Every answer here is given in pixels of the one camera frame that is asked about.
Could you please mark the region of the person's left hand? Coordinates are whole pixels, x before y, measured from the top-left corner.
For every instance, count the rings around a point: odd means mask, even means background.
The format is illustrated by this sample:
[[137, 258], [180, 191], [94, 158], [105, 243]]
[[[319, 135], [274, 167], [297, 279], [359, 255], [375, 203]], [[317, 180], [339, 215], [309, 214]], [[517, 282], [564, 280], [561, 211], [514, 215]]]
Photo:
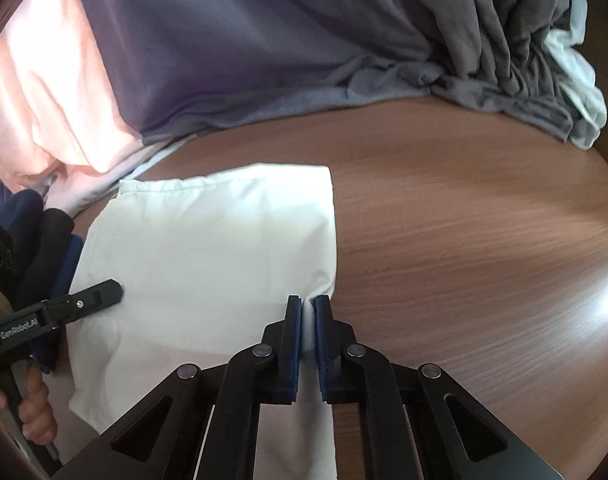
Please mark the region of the person's left hand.
[[[27, 370], [26, 388], [27, 394], [18, 408], [22, 434], [37, 445], [54, 443], [58, 434], [58, 423], [49, 402], [49, 388], [44, 381], [42, 371], [36, 365], [31, 365]], [[1, 424], [4, 422], [1, 413], [6, 408], [8, 408], [7, 397], [0, 390]]]

